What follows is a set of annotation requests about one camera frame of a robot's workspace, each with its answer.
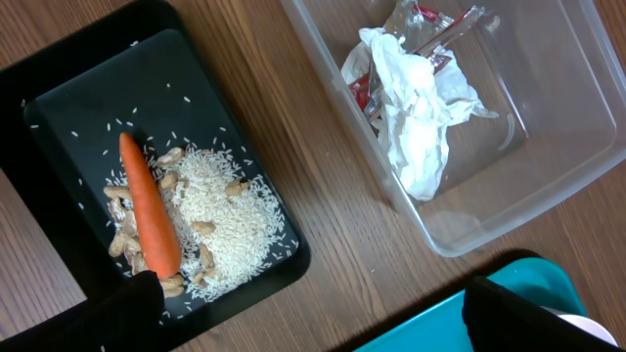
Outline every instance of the rice pile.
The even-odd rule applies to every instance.
[[[205,302],[215,300],[269,267],[263,261],[270,245],[280,240],[275,234],[282,232],[285,224],[278,200],[261,175],[249,180],[250,187],[239,196],[226,196],[226,186],[241,178],[237,174],[241,168],[232,159],[230,150],[204,154],[190,146],[181,160],[166,168],[178,173],[176,187],[161,191],[183,250],[180,272],[188,282],[201,270],[200,243],[213,253],[215,277],[204,278],[205,288],[187,285],[192,298]],[[162,173],[155,176],[160,179]],[[125,205],[132,207],[130,201]],[[213,222],[216,230],[208,237],[201,237],[191,228],[194,221]]]

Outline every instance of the crumpled tissue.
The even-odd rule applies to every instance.
[[[428,59],[406,54],[382,28],[363,28],[359,35],[361,43],[341,74],[352,83],[367,73],[370,58],[374,60],[383,89],[381,119],[372,123],[380,131],[379,143],[407,193],[430,200],[448,162],[448,126],[468,121],[472,114],[494,118],[498,113],[480,102],[452,51],[441,52],[452,60],[434,74]]]

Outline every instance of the orange carrot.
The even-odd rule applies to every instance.
[[[126,169],[146,264],[160,279],[168,278],[180,268],[181,250],[176,230],[167,216],[144,156],[128,133],[119,135],[119,153]]]

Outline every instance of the teal tray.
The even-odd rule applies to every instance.
[[[489,280],[536,305],[587,316],[567,274],[548,260],[517,260],[491,275]],[[470,338],[461,316],[464,296],[463,290],[447,298],[357,352],[471,352]]]

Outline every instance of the clear plastic container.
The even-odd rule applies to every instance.
[[[626,79],[592,0],[420,0],[451,17],[471,5],[487,9],[450,48],[485,106],[501,116],[448,129],[444,180],[427,202],[404,192],[339,73],[358,30],[382,26],[395,0],[283,5],[396,210],[441,255],[496,239],[626,156]]]

